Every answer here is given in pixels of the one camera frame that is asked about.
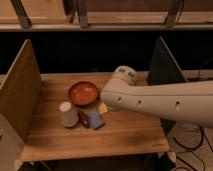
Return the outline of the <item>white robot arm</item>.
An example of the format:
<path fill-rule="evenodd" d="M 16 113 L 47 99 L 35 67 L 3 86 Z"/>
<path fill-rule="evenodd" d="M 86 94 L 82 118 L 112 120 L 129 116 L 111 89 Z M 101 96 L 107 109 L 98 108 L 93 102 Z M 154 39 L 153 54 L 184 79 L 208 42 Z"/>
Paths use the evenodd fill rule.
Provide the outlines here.
<path fill-rule="evenodd" d="M 101 91 L 110 108 L 213 128 L 213 81 L 137 85 L 137 72 L 119 66 Z"/>

